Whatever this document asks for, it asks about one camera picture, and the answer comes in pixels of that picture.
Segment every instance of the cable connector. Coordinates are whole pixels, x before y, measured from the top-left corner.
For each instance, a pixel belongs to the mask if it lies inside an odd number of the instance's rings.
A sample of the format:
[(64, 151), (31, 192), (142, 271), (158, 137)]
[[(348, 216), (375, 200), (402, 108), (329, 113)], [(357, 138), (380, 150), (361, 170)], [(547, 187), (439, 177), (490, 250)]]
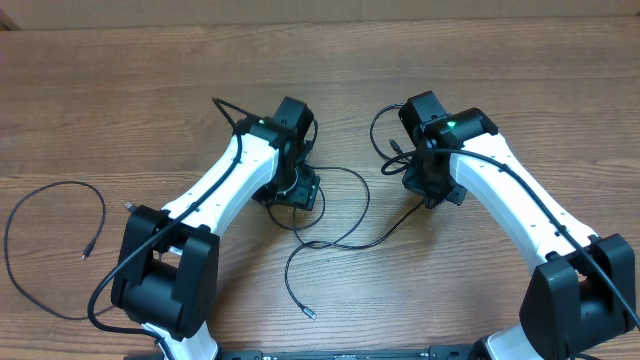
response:
[(89, 257), (89, 255), (91, 255), (94, 245), (95, 244), (93, 243), (93, 241), (87, 244), (87, 247), (84, 248), (84, 251), (82, 252), (82, 260), (86, 260)]
[(124, 207), (127, 208), (127, 210), (129, 210), (130, 213), (134, 213), (136, 211), (136, 209), (138, 208), (136, 206), (136, 204), (132, 203), (131, 201), (127, 201), (126, 203), (124, 203)]
[(400, 145), (398, 145), (398, 143), (395, 140), (389, 139), (389, 145), (391, 145), (391, 148), (393, 149), (393, 151), (396, 152), (396, 154), (398, 155), (404, 154), (402, 152), (402, 149), (400, 148)]
[(309, 317), (309, 319), (311, 319), (311, 320), (315, 320), (315, 319), (317, 319), (317, 318), (318, 318), (318, 317), (316, 316), (316, 313), (314, 313), (313, 311), (311, 311), (311, 309), (309, 309), (308, 307), (306, 307), (306, 306), (302, 306), (302, 307), (300, 307), (300, 309), (302, 310), (302, 312), (303, 312), (303, 313), (305, 313), (305, 314)]

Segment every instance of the loose cable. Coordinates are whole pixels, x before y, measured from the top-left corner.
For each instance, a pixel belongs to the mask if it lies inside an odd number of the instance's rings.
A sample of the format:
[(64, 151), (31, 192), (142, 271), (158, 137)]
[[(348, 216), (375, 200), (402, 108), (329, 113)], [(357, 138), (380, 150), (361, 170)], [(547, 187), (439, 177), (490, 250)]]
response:
[[(84, 186), (87, 187), (89, 189), (91, 189), (97, 196), (98, 199), (100, 199), (100, 204), (102, 206), (102, 218), (100, 219), (100, 224), (98, 225), (98, 230), (96, 231), (95, 235), (93, 235), (93, 238), (91, 238), (91, 240), (89, 241), (89, 243), (87, 244), (87, 246), (85, 247), (84, 251), (82, 252), (82, 259), (86, 259), (89, 257), (89, 255), (91, 255), (91, 251), (93, 251), (93, 247), (96, 244), (96, 241), (98, 241), (98, 237), (100, 236), (100, 233), (102, 232), (102, 227), (104, 226), (104, 221), (105, 218), (107, 216), (107, 207), (104, 203), (104, 198), (102, 197), (102, 194), (100, 193), (100, 191), (98, 191), (98, 189), (96, 189), (94, 186), (87, 184), (85, 182), (82, 181), (58, 181), (58, 182), (54, 182), (51, 183), (49, 185), (45, 185), (39, 189), (33, 190), (32, 192), (30, 192), (29, 194), (25, 195), (22, 199), (20, 199), (20, 201), (18, 201), (18, 203), (16, 204), (16, 206), (13, 207), (13, 209), (11, 210), (11, 213), (9, 214), (9, 218), (7, 219), (7, 225), (5, 225), (4, 228), (4, 264), (7, 267), (7, 274), (9, 274), (9, 280), (11, 280), (11, 283), (13, 284), (13, 286), (16, 288), (16, 290), (18, 290), (18, 292), (24, 296), (25, 298), (27, 298), (27, 300), (31, 301), (31, 303), (33, 303), (34, 305), (36, 305), (37, 307), (39, 307), (40, 309), (42, 309), (43, 311), (59, 318), (59, 319), (63, 319), (63, 320), (70, 320), (70, 321), (82, 321), (82, 320), (87, 320), (89, 319), (88, 316), (68, 316), (68, 315), (64, 315), (59, 313), (58, 311), (52, 309), (51, 307), (43, 304), (40, 300), (36, 299), (33, 295), (29, 294), (29, 292), (27, 290), (25, 290), (16, 280), (15, 276), (13, 275), (13, 271), (11, 270), (11, 264), (10, 264), (10, 256), (9, 256), (9, 230), (11, 228), (11, 222), (13, 221), (13, 217), (16, 215), (16, 212), (18, 211), (18, 209), (20, 208), (20, 206), (22, 206), (22, 204), (27, 201), (29, 198), (31, 198), (32, 196), (35, 196), (36, 194), (50, 189), (52, 187), (55, 186), (60, 186), (60, 185), (80, 185), (80, 186)], [(114, 306), (108, 306), (105, 309), (102, 309), (100, 311), (98, 311), (96, 313), (96, 316), (102, 315), (104, 313), (106, 313), (107, 311), (113, 309)]]
[[(385, 155), (384, 153), (382, 153), (382, 151), (377, 147), (377, 145), (375, 144), (375, 141), (373, 140), (373, 125), (375, 124), (375, 121), (378, 119), (378, 117), (380, 117), (380, 115), (382, 115), (384, 112), (400, 107), (402, 106), (402, 104), (394, 104), (394, 105), (390, 105), (387, 108), (383, 109), (383, 111), (380, 111), (376, 117), (374, 118), (374, 123), (371, 126), (370, 129), (370, 137), (371, 137), (371, 141), (372, 144), (374, 146), (374, 148), (376, 149), (376, 151), (378, 152), (378, 154), (380, 154), (380, 156), (382, 156), (383, 158), (386, 159), (390, 159), (387, 155)], [(395, 229), (407, 218), (409, 217), (411, 214), (413, 214), (413, 212), (415, 212), (417, 209), (419, 209), (423, 204), (424, 204), (424, 200), (421, 201), (420, 203), (418, 203), (418, 205), (416, 205), (414, 208), (412, 208), (408, 213), (406, 213), (393, 227), (391, 227), (391, 229), (389, 229), (382, 237), (380, 237), (377, 240), (372, 241), (369, 244), (366, 245), (343, 245), (340, 244), (340, 242), (342, 240), (344, 240), (346, 237), (348, 237), (349, 235), (351, 235), (362, 223), (362, 221), (364, 220), (367, 211), (369, 210), (369, 206), (371, 203), (371, 193), (369, 190), (369, 185), (367, 184), (366, 180), (356, 171), (348, 169), (348, 168), (344, 168), (344, 167), (339, 167), (339, 166), (311, 166), (309, 164), (307, 164), (305, 162), (305, 158), (306, 155), (308, 155), (310, 153), (310, 151), (313, 149), (313, 146), (315, 145), (317, 136), (318, 136), (318, 122), (314, 119), (313, 120), (313, 125), (314, 125), (314, 134), (313, 134), (313, 139), (311, 141), (309, 141), (307, 143), (307, 146), (303, 152), (303, 156), (301, 156), (299, 158), (298, 164), (302, 164), (303, 166), (306, 166), (308, 168), (314, 169), (314, 170), (338, 170), (338, 171), (344, 171), (347, 173), (352, 174), (353, 176), (355, 176), (358, 180), (360, 180), (360, 182), (362, 183), (362, 185), (364, 186), (364, 190), (365, 190), (365, 196), (366, 196), (366, 204), (365, 204), (365, 208), (362, 212), (362, 214), (360, 215), (360, 217), (358, 218), (358, 220), (356, 221), (356, 223), (342, 236), (340, 236), (338, 239), (329, 242), (329, 241), (309, 241), (309, 242), (305, 242), (302, 240), (302, 238), (300, 237), (300, 234), (298, 233), (298, 231), (300, 230), (305, 230), (305, 229), (309, 229), (312, 226), (316, 225), (324, 216), (325, 214), (325, 209), (326, 209), (326, 198), (324, 195), (324, 192), (322, 190), (321, 187), (318, 187), (318, 191), (320, 192), (320, 195), (322, 196), (322, 211), (320, 213), (320, 216), (318, 216), (318, 218), (316, 218), (314, 221), (312, 221), (310, 224), (304, 225), (304, 226), (297, 226), (296, 225), (296, 208), (293, 209), (292, 212), (292, 226), (287, 226), (284, 225), (283, 223), (281, 223), (279, 220), (277, 220), (272, 212), (271, 212), (271, 206), (273, 205), (273, 203), (268, 204), (266, 206), (267, 208), (267, 212), (269, 213), (269, 217), (271, 218), (271, 220), (278, 225), (279, 227), (285, 229), (285, 230), (289, 230), (289, 231), (293, 231), (295, 234), (296, 239), (300, 242), (300, 246), (298, 246), (290, 255), (289, 258), (287, 259), (286, 265), (285, 265), (285, 269), (284, 269), (284, 283), (285, 283), (285, 287), (287, 289), (287, 292), (289, 293), (289, 296), (291, 297), (291, 299), (293, 300), (293, 302), (300, 308), (300, 310), (302, 310), (303, 313), (305, 313), (309, 318), (311, 318), (312, 320), (315, 320), (317, 318), (316, 314), (309, 309), (307, 306), (305, 306), (303, 303), (301, 303), (298, 298), (295, 296), (295, 294), (293, 293), (293, 290), (291, 289), (291, 286), (289, 284), (289, 268), (291, 266), (291, 262), (293, 260), (293, 258), (303, 249), (305, 248), (310, 248), (310, 249), (314, 249), (314, 250), (319, 250), (319, 249), (326, 249), (329, 247), (336, 247), (339, 249), (343, 249), (343, 250), (365, 250), (365, 249), (369, 249), (372, 248), (374, 246), (379, 245), (380, 243), (382, 243), (383, 241), (385, 241), (386, 239), (389, 238), (389, 236), (391, 235), (391, 233), (393, 231), (395, 231)]]
[[(371, 139), (371, 145), (373, 145), (373, 149), (384, 160), (389, 160), (389, 159), (391, 159), (391, 157), (389, 157), (387, 154), (383, 153), (382, 150), (380, 150), (380, 148), (376, 144), (376, 141), (373, 139), (373, 128), (376, 125), (376, 122), (378, 121), (378, 118), (380, 116), (382, 116), (382, 114), (386, 113), (389, 110), (400, 109), (402, 106), (404, 106), (404, 103), (387, 105), (387, 106), (383, 107), (380, 111), (378, 111), (376, 116), (373, 117), (373, 121), (371, 121), (371, 127), (369, 128), (369, 139)], [(400, 149), (400, 146), (398, 146), (398, 143), (396, 143), (394, 140), (389, 140), (389, 143), (391, 144), (391, 148), (393, 148), (393, 150), (395, 152), (402, 153), (402, 149)], [(409, 165), (408, 161), (398, 161), (398, 163), (403, 165), (403, 167), (402, 167), (403, 170), (406, 169), (407, 166)]]
[(393, 165), (393, 164), (400, 163), (400, 161), (402, 161), (404, 159), (407, 159), (407, 158), (410, 158), (410, 157), (414, 156), (415, 154), (416, 154), (415, 151), (409, 151), (409, 152), (400, 154), (398, 156), (389, 158), (387, 160), (387, 162), (385, 162), (384, 165), (382, 165), (382, 168), (380, 168), (380, 172), (382, 172), (382, 175), (395, 175), (397, 173), (405, 171), (407, 169), (407, 167), (409, 167), (409, 165), (403, 165), (403, 166), (401, 166), (401, 167), (399, 167), (399, 168), (397, 168), (395, 170), (391, 170), (391, 171), (388, 171), (387, 168), (389, 166)]

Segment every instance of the wooden table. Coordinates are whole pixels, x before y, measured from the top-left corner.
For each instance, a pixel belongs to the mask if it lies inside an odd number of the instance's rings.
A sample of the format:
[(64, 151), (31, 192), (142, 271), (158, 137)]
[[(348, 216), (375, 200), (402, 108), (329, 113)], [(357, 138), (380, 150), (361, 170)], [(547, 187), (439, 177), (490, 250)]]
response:
[[(368, 140), (383, 106), (433, 90), (445, 108), (479, 107), (519, 159), (578, 219), (619, 232), (640, 251), (640, 18), (517, 19), (331, 25), (180, 27), (0, 33), (0, 221), (29, 191), (11, 231), (18, 281), (59, 311), (82, 315), (115, 264), (128, 200), (159, 208), (220, 156), (230, 130), (210, 101), (272, 115), (284, 96), (309, 104), (320, 135), (309, 162), (352, 168), (372, 202), (350, 243), (381, 235), (419, 201), (401, 177), (383, 177)], [(376, 138), (409, 149), (393, 114)], [(334, 239), (364, 206), (353, 176), (319, 171), (325, 220), (307, 239)], [(309, 215), (318, 213), (320, 207)], [(289, 219), (290, 211), (277, 212)], [(305, 251), (250, 203), (222, 240), (219, 296), (209, 319), (227, 349), (420, 348), (469, 343), (508, 327), (529, 283), (511, 241), (468, 196), (420, 210), (386, 243), (362, 252)], [(108, 304), (104, 297), (101, 305)], [(136, 326), (120, 311), (103, 321)], [(592, 351), (636, 359), (636, 333)], [(121, 359), (145, 337), (113, 335), (37, 309), (0, 276), (0, 357)]]

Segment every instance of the black cable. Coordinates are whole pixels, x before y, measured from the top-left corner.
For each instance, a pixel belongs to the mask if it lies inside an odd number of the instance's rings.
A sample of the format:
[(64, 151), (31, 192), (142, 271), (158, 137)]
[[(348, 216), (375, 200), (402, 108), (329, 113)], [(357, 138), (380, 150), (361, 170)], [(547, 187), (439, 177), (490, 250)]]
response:
[(220, 110), (222, 115), (224, 115), (224, 117), (227, 120), (227, 122), (229, 122), (229, 125), (231, 125), (231, 128), (233, 129), (233, 134), (237, 138), (238, 150), (236, 152), (236, 156), (233, 158), (233, 161), (231, 162), (231, 165), (222, 174), (222, 176), (220, 176), (220, 179), (218, 179), (218, 181), (216, 181), (215, 184), (213, 184), (204, 194), (202, 194), (202, 196), (200, 196), (195, 202), (193, 202), (187, 208), (187, 210), (185, 210), (182, 214), (180, 214), (175, 219), (173, 219), (173, 221), (171, 223), (169, 223), (169, 225), (165, 226), (160, 231), (158, 231), (157, 233), (152, 235), (147, 241), (145, 241), (142, 245), (140, 245), (140, 247), (138, 247), (131, 254), (129, 254), (129, 256), (127, 256), (121, 262), (119, 262), (118, 265), (116, 265), (107, 274), (107, 276), (105, 276), (104, 279), (102, 279), (100, 284), (93, 291), (93, 294), (91, 294), (91, 298), (89, 299), (89, 304), (87, 305), (87, 315), (89, 317), (89, 320), (93, 324), (93, 326), (95, 326), (96, 328), (98, 328), (100, 330), (103, 330), (103, 331), (107, 331), (107, 332), (113, 332), (113, 333), (147, 335), (147, 336), (153, 337), (153, 338), (156, 339), (157, 343), (160, 344), (160, 346), (164, 350), (165, 355), (170, 360), (173, 360), (173, 355), (171, 354), (171, 351), (169, 350), (169, 348), (168, 348), (168, 346), (167, 346), (167, 344), (166, 344), (166, 342), (165, 342), (165, 340), (164, 340), (164, 338), (162, 336), (156, 334), (153, 331), (149, 331), (149, 330), (146, 330), (146, 329), (122, 328), (122, 327), (115, 327), (115, 326), (105, 325), (105, 324), (101, 323), (96, 318), (96, 314), (94, 313), (94, 310), (95, 310), (95, 305), (96, 305), (96, 302), (98, 300), (98, 297), (100, 296), (100, 293), (102, 293), (102, 291), (105, 289), (105, 287), (111, 282), (111, 280), (113, 280), (113, 278), (116, 276), (116, 274), (118, 274), (120, 271), (122, 271), (122, 269), (127, 264), (129, 264), (129, 262), (131, 262), (132, 259), (134, 259), (136, 256), (138, 256), (140, 253), (142, 253), (143, 251), (147, 251), (147, 250), (151, 249), (153, 246), (155, 246), (167, 233), (169, 233), (171, 230), (173, 230), (176, 226), (178, 226), (182, 222), (182, 220), (187, 218), (193, 211), (195, 211), (200, 205), (202, 205), (202, 203), (211, 194), (213, 194), (213, 192), (229, 177), (229, 175), (231, 175), (231, 172), (233, 172), (233, 170), (235, 169), (236, 165), (238, 163), (240, 163), (240, 158), (242, 157), (242, 138), (241, 138), (240, 134), (236, 131), (236, 124), (233, 122), (233, 119), (231, 118), (231, 116), (229, 116), (229, 114), (222, 107), (222, 104), (225, 104), (226, 106), (228, 106), (228, 103), (222, 102), (222, 101), (220, 101), (219, 99), (216, 99), (216, 98), (213, 98), (212, 101), (216, 105), (218, 110)]
[[(313, 225), (317, 224), (320, 221), (320, 219), (322, 219), (322, 217), (324, 216), (324, 211), (326, 209), (327, 202), (326, 202), (326, 200), (324, 198), (324, 192), (322, 191), (322, 188), (320, 188), (319, 186), (318, 186), (318, 191), (320, 191), (320, 195), (322, 196), (322, 211), (320, 212), (320, 216), (318, 216), (318, 218), (313, 220), (310, 224), (307, 224), (307, 225), (299, 227), (298, 230), (304, 230), (304, 229), (308, 229), (308, 228), (312, 227)], [(273, 204), (268, 204), (266, 206), (267, 213), (269, 214), (269, 217), (271, 218), (271, 221), (273, 221), (276, 225), (278, 225), (279, 227), (281, 227), (281, 228), (283, 228), (285, 230), (293, 231), (294, 230), (293, 227), (283, 224), (278, 219), (276, 219), (275, 216), (273, 216), (273, 213), (271, 213), (271, 207), (272, 206), (273, 206)]]
[[(82, 321), (82, 320), (87, 320), (89, 317), (88, 316), (75, 317), (75, 316), (67, 316), (67, 315), (61, 314), (53, 310), (52, 308), (48, 307), (47, 305), (43, 304), (42, 302), (40, 302), (33, 295), (29, 294), (29, 292), (27, 292), (22, 286), (20, 286), (20, 284), (18, 284), (18, 281), (13, 276), (13, 271), (11, 270), (11, 264), (9, 262), (9, 229), (11, 227), (11, 222), (13, 221), (13, 217), (15, 216), (16, 212), (18, 211), (20, 206), (25, 201), (27, 201), (27, 199), (31, 198), (32, 196), (44, 190), (47, 190), (49, 188), (52, 188), (54, 186), (59, 186), (59, 185), (80, 185), (80, 186), (88, 187), (89, 189), (93, 190), (93, 192), (96, 193), (96, 195), (98, 195), (98, 199), (100, 199), (100, 204), (102, 205), (102, 218), (100, 219), (100, 225), (98, 225), (98, 230), (96, 231), (96, 234), (93, 236), (93, 238), (91, 238), (91, 241), (89, 241), (89, 243), (87, 244), (87, 247), (84, 249), (84, 252), (82, 253), (83, 259), (86, 259), (87, 257), (89, 257), (89, 255), (91, 254), (91, 251), (93, 251), (93, 247), (95, 246), (96, 241), (98, 241), (98, 237), (100, 236), (100, 232), (102, 231), (102, 227), (104, 226), (104, 221), (107, 216), (107, 207), (104, 203), (104, 198), (102, 197), (102, 194), (100, 194), (100, 191), (98, 191), (98, 189), (96, 189), (92, 185), (87, 184), (85, 182), (59, 181), (59, 182), (51, 183), (49, 185), (45, 185), (39, 189), (33, 190), (32, 192), (24, 196), (22, 199), (20, 199), (20, 201), (18, 201), (16, 206), (13, 207), (13, 210), (11, 210), (11, 213), (9, 214), (7, 225), (4, 228), (4, 263), (7, 267), (7, 274), (9, 274), (9, 279), (11, 280), (11, 283), (13, 284), (13, 286), (16, 288), (16, 290), (18, 290), (18, 292), (20, 292), (20, 294), (22, 294), (22, 296), (27, 298), (27, 300), (31, 301), (31, 303), (33, 303), (40, 309), (46, 311), (47, 313), (57, 318), (60, 318), (63, 320)], [(108, 306), (107, 308), (98, 311), (96, 313), (96, 316), (104, 314), (111, 309), (113, 309), (113, 306)]]
[(397, 164), (398, 162), (400, 162), (403, 159), (407, 159), (410, 158), (412, 156), (414, 156), (416, 154), (415, 151), (409, 151), (403, 154), (400, 154), (398, 156), (395, 156), (393, 158), (389, 158), (387, 160), (387, 162), (384, 163), (384, 165), (382, 165), (382, 168), (380, 168), (380, 171), (382, 172), (382, 175), (395, 175), (397, 173), (403, 172), (407, 169), (407, 167), (409, 167), (409, 164), (407, 165), (403, 165), (395, 170), (391, 170), (391, 171), (387, 171), (387, 168), (393, 164)]
[(238, 107), (238, 106), (236, 106), (236, 105), (233, 105), (233, 104), (231, 104), (231, 103), (228, 103), (228, 102), (226, 102), (226, 101), (224, 101), (224, 100), (222, 100), (222, 99), (213, 98), (212, 100), (213, 100), (214, 104), (216, 104), (216, 102), (217, 102), (216, 106), (218, 107), (218, 110), (220, 110), (220, 111), (223, 111), (223, 110), (221, 110), (220, 105), (224, 105), (224, 106), (226, 106), (226, 107), (228, 107), (228, 108), (230, 108), (230, 109), (233, 109), (233, 110), (235, 110), (235, 111), (237, 111), (237, 112), (239, 112), (239, 113), (241, 113), (241, 114), (244, 114), (244, 115), (247, 115), (247, 116), (253, 116), (253, 117), (260, 118), (260, 116), (255, 115), (255, 114), (252, 114), (252, 113), (248, 112), (247, 110), (245, 110), (245, 109), (243, 109), (243, 108), (240, 108), (240, 107)]
[[(378, 113), (376, 114), (376, 116), (373, 117), (373, 121), (371, 122), (371, 127), (369, 128), (369, 139), (371, 139), (371, 145), (373, 145), (373, 149), (378, 153), (378, 155), (380, 155), (381, 158), (385, 159), (385, 160), (389, 160), (391, 159), (388, 155), (386, 155), (385, 153), (382, 152), (382, 150), (380, 150), (380, 148), (378, 147), (378, 145), (376, 144), (376, 141), (373, 139), (373, 127), (376, 125), (376, 121), (378, 121), (378, 118), (380, 116), (382, 116), (382, 114), (386, 113), (389, 110), (393, 110), (393, 109), (399, 109), (402, 106), (404, 106), (404, 103), (401, 104), (391, 104), (391, 105), (387, 105), (384, 108), (382, 108), (382, 110), (378, 111)], [(403, 165), (408, 165), (409, 162), (408, 161), (399, 161), (400, 164)]]
[[(609, 276), (604, 272), (604, 270), (602, 270), (600, 265), (598, 265), (598, 263), (596, 263), (596, 261), (593, 260), (593, 258), (580, 245), (580, 243), (578, 243), (576, 241), (576, 239), (574, 239), (573, 236), (571, 236), (571, 234), (569, 234), (569, 232), (567, 231), (566, 226), (560, 224), (560, 221), (558, 221), (558, 219), (551, 213), (549, 208), (547, 208), (547, 206), (542, 202), (542, 200), (538, 197), (538, 195), (535, 193), (535, 191), (533, 191), (533, 189), (529, 186), (529, 184), (527, 184), (527, 182), (524, 181), (524, 179), (522, 179), (520, 177), (520, 175), (518, 175), (515, 171), (513, 171), (507, 164), (503, 164), (503, 163), (501, 163), (501, 162), (499, 162), (499, 161), (497, 161), (495, 159), (492, 159), (492, 158), (490, 158), (488, 156), (484, 156), (484, 155), (481, 155), (481, 154), (478, 154), (478, 153), (475, 153), (475, 152), (472, 152), (472, 151), (467, 151), (467, 150), (426, 149), (426, 151), (429, 151), (429, 152), (432, 152), (432, 153), (435, 153), (435, 154), (460, 154), (460, 155), (466, 155), (466, 156), (469, 156), (469, 157), (476, 158), (476, 159), (482, 160), (484, 162), (487, 162), (487, 163), (497, 167), (501, 171), (504, 171), (505, 173), (509, 174), (509, 176), (511, 176), (518, 184), (520, 184), (520, 186), (525, 190), (525, 192), (527, 194), (529, 194), (531, 199), (538, 205), (540, 210), (542, 210), (542, 212), (549, 219), (549, 221), (551, 221), (551, 223), (553, 224), (553, 226), (555, 226), (555, 228), (558, 230), (558, 232), (560, 234), (562, 234), (562, 236), (564, 236), (565, 239), (567, 239), (567, 241), (576, 249), (576, 251), (580, 254), (580, 256), (582, 256), (589, 263), (589, 265), (591, 265), (593, 267), (593, 269), (598, 274), (598, 277), (600, 278), (600, 280), (602, 280), (604, 282), (604, 284), (609, 288), (609, 290), (611, 290), (611, 292), (615, 295), (615, 297), (618, 298), (618, 300), (620, 300), (620, 303), (622, 303), (622, 306), (627, 311), (627, 313), (629, 314), (629, 316), (633, 320), (634, 324), (636, 325), (636, 327), (640, 331), (640, 318), (638, 318), (638, 314), (636, 314), (636, 312), (633, 310), (631, 305), (629, 305), (629, 303), (624, 298), (622, 293), (620, 293), (620, 290), (618, 289), (618, 287), (613, 283), (613, 281), (611, 281)], [(382, 166), (382, 169), (386, 169), (386, 167), (388, 167), (389, 165), (393, 164), (398, 159), (403, 158), (403, 156), (404, 155), (399, 155), (399, 156), (396, 156), (395, 158), (392, 158), (392, 159), (388, 160)]]
[[(388, 111), (390, 109), (395, 108), (394, 106), (402, 106), (402, 104), (394, 104), (394, 105), (390, 105), (388, 108), (386, 108), (386, 110), (381, 111), (378, 113), (378, 115), (376, 115), (376, 117), (374, 118), (374, 123), (371, 126), (371, 131), (370, 131), (370, 136), (371, 136), (371, 142), (374, 146), (374, 148), (376, 149), (376, 151), (378, 151), (378, 153), (380, 154), (380, 156), (382, 156), (383, 158), (389, 158), (388, 156), (386, 156), (384, 153), (382, 153), (382, 151), (380, 151), (380, 149), (378, 149), (377, 145), (375, 144), (375, 141), (373, 140), (373, 125), (375, 124), (375, 121), (377, 120), (377, 118), (384, 113), (385, 111)], [(345, 249), (345, 250), (364, 250), (364, 249), (369, 249), (372, 248), (380, 243), (382, 243), (383, 241), (385, 241), (390, 235), (391, 233), (408, 217), (410, 216), (413, 212), (415, 212), (418, 208), (420, 208), (420, 206), (422, 206), (424, 204), (424, 200), (421, 201), (418, 205), (416, 205), (413, 209), (411, 209), (407, 214), (405, 214), (390, 230), (388, 230), (381, 238), (366, 244), (366, 245), (342, 245), (339, 244), (340, 241), (344, 240), (346, 237), (348, 237), (349, 235), (351, 235), (351, 233), (353, 233), (362, 223), (362, 221), (364, 220), (364, 217), (367, 214), (367, 211), (369, 210), (369, 205), (371, 203), (371, 193), (369, 191), (369, 185), (367, 184), (366, 180), (360, 175), (358, 174), (356, 171), (353, 171), (351, 169), (347, 169), (344, 167), (338, 167), (338, 166), (311, 166), (309, 164), (307, 164), (306, 162), (304, 162), (306, 155), (309, 154), (309, 152), (311, 151), (311, 149), (313, 148), (313, 146), (315, 145), (317, 136), (318, 136), (318, 122), (314, 119), (313, 120), (313, 125), (315, 128), (315, 132), (313, 135), (313, 139), (308, 143), (303, 156), (301, 156), (299, 158), (298, 163), (301, 163), (303, 166), (307, 166), (311, 169), (314, 170), (339, 170), (339, 171), (345, 171), (348, 172), (352, 175), (354, 175), (355, 177), (357, 177), (362, 184), (364, 185), (365, 188), (365, 194), (366, 194), (366, 205), (364, 208), (364, 211), (362, 212), (362, 214), (360, 215), (360, 218), (358, 219), (358, 221), (355, 223), (355, 225), (353, 225), (351, 227), (351, 229), (349, 229), (345, 234), (343, 234), (342, 236), (340, 236), (338, 239), (332, 241), (332, 242), (328, 242), (328, 241), (310, 241), (310, 242), (304, 242), (301, 238), (300, 235), (298, 234), (298, 231), (300, 230), (304, 230), (304, 229), (308, 229), (314, 225), (316, 225), (320, 219), (322, 219), (322, 217), (324, 216), (325, 213), (325, 209), (326, 209), (326, 199), (325, 199), (325, 195), (324, 192), (322, 191), (321, 187), (318, 187), (318, 191), (320, 191), (320, 194), (322, 195), (322, 212), (320, 213), (320, 216), (314, 220), (313, 222), (311, 222), (310, 224), (304, 225), (304, 226), (296, 226), (296, 208), (293, 209), (293, 213), (292, 213), (292, 218), (293, 218), (293, 224), (292, 226), (287, 226), (282, 224), (280, 221), (278, 221), (273, 214), (271, 213), (271, 205), (267, 205), (267, 212), (269, 213), (269, 217), (271, 218), (271, 220), (273, 220), (274, 223), (276, 223), (276, 225), (280, 226), (283, 229), (286, 230), (290, 230), (293, 231), (296, 239), (301, 243), (300, 246), (298, 246), (298, 248), (296, 248), (291, 255), (289, 255), (289, 258), (287, 259), (287, 263), (285, 265), (285, 269), (284, 269), (284, 283), (285, 283), (285, 287), (287, 288), (287, 292), (289, 292), (289, 295), (291, 296), (291, 299), (293, 300), (293, 302), (305, 313), (307, 314), (307, 316), (309, 316), (311, 319), (316, 319), (316, 315), (315, 313), (309, 309), (308, 307), (306, 307), (304, 304), (302, 304), (297, 297), (295, 296), (295, 294), (293, 293), (293, 291), (291, 290), (291, 286), (289, 285), (289, 267), (291, 265), (291, 261), (293, 260), (293, 258), (296, 256), (296, 254), (298, 254), (302, 249), (304, 248), (311, 248), (311, 249), (325, 249), (328, 247), (332, 247), (335, 246), (337, 248), (340, 249)]]

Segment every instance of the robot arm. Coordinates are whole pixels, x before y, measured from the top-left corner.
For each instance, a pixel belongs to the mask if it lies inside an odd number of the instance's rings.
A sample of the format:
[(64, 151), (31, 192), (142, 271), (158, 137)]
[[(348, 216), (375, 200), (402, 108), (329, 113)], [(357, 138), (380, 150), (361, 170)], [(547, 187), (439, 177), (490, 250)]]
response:
[[(242, 154), (234, 170), (152, 250), (132, 259), (114, 278), (112, 303), (164, 338), (174, 359), (214, 359), (218, 353), (206, 317), (216, 296), (220, 236), (249, 198), (305, 210), (313, 207), (320, 178), (301, 165), (310, 150), (304, 137), (313, 121), (306, 105), (290, 98), (283, 100), (273, 118), (248, 114), (239, 121)], [(119, 262), (209, 191), (237, 151), (233, 136), (218, 162), (178, 199), (159, 211), (135, 208), (127, 221)], [(154, 251), (180, 255), (179, 266), (154, 258)]]
[[(427, 92), (410, 98), (399, 115), (416, 145), (404, 186), (425, 196), (431, 207), (444, 200), (460, 205), (471, 191), (532, 274), (520, 323), (479, 341), (470, 358), (566, 359), (633, 329), (630, 314), (524, 187), (503, 168), (455, 150), (506, 164), (522, 178), (635, 308), (635, 257), (620, 235), (601, 239), (564, 210), (516, 160), (480, 110), (447, 114)], [(586, 279), (579, 281), (578, 274)]]

